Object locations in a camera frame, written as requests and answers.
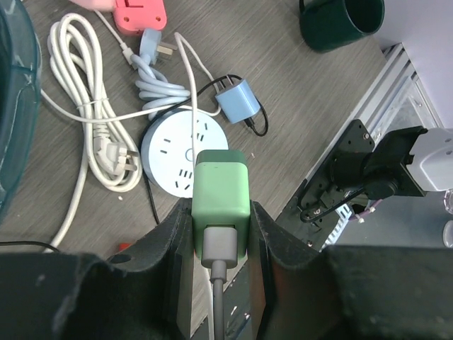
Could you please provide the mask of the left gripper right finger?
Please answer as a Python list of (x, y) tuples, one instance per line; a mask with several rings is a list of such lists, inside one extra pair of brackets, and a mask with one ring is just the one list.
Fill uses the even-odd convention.
[(316, 251), (251, 203), (255, 339), (451, 339), (452, 252), (392, 246)]

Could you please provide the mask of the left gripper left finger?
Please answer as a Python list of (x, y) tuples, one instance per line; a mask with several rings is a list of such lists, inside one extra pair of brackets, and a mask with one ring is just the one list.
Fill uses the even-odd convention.
[(3, 253), (2, 339), (189, 339), (191, 202), (125, 250)]

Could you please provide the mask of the red cube plug adapter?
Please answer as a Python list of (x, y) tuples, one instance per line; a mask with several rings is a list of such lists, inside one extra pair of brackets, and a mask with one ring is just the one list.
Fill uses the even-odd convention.
[(120, 243), (118, 246), (118, 251), (124, 251), (131, 246), (130, 243)]

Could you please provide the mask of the green plug with white cable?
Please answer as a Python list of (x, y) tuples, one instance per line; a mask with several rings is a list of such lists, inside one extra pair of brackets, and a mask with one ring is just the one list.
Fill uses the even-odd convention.
[(181, 34), (176, 33), (175, 39), (188, 74), (188, 89), (168, 82), (163, 74), (152, 68), (159, 53), (160, 31), (145, 29), (139, 54), (127, 52), (125, 56), (139, 70), (140, 80), (136, 85), (140, 97), (147, 102), (142, 112), (149, 113), (152, 122), (178, 111), (192, 111), (194, 247), (202, 266), (210, 270), (210, 336), (223, 339), (223, 288), (227, 271), (235, 268), (246, 254), (251, 216), (248, 169), (244, 155), (237, 150), (196, 150), (197, 115), (204, 113), (213, 118), (223, 111), (219, 104), (213, 113), (198, 108), (197, 98), (202, 92), (196, 88), (187, 56), (194, 49)]

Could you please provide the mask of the blue round socket hub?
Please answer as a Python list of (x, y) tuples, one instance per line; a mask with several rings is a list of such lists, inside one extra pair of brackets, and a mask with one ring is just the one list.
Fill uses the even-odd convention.
[[(196, 150), (228, 149), (227, 137), (214, 118), (199, 113)], [(146, 131), (140, 148), (144, 173), (152, 184), (177, 198), (193, 196), (192, 111), (159, 118)]]

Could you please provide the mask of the blue cube usb charger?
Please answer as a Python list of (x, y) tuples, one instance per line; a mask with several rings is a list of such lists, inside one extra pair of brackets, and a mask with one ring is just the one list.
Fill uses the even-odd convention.
[(234, 74), (226, 77), (229, 84), (215, 95), (226, 119), (235, 124), (252, 118), (259, 112), (260, 104), (248, 82)]

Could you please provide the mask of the pink plug adapter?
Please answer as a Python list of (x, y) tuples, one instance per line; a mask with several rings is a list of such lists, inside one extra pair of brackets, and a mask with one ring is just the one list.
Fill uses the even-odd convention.
[(138, 35), (147, 28), (163, 30), (167, 24), (163, 0), (116, 0), (113, 18), (124, 35)]

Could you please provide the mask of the pink power strip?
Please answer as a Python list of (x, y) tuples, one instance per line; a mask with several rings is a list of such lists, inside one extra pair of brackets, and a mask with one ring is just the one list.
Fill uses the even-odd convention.
[(116, 0), (70, 0), (70, 2), (89, 11), (114, 11)]

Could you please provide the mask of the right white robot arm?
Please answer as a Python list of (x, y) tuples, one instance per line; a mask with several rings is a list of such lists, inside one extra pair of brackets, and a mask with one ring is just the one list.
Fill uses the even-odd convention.
[(372, 152), (336, 156), (329, 174), (339, 189), (355, 189), (370, 200), (446, 191), (452, 188), (452, 129), (393, 130)]

